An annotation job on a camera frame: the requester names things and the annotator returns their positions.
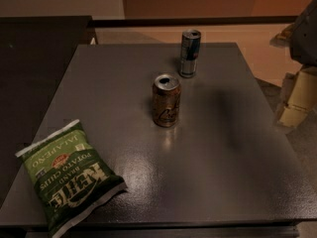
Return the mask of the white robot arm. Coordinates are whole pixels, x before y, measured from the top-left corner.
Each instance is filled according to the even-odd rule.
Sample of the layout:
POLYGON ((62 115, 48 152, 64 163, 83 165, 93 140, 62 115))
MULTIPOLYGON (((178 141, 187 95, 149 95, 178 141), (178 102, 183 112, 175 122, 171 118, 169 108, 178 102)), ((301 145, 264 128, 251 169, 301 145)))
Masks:
POLYGON ((296 128, 317 104, 317 0, 269 43, 289 47, 290 57, 301 64, 296 74, 285 75, 275 111, 277 125, 296 128))

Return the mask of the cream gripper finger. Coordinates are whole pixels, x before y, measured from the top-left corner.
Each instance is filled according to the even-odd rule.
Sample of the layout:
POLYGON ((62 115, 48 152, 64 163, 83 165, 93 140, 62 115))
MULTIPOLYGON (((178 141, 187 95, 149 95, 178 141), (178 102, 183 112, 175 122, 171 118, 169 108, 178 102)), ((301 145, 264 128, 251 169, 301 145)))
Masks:
POLYGON ((296 74, 287 73, 275 111, 279 126, 296 128, 317 105, 317 67, 304 65, 296 74))

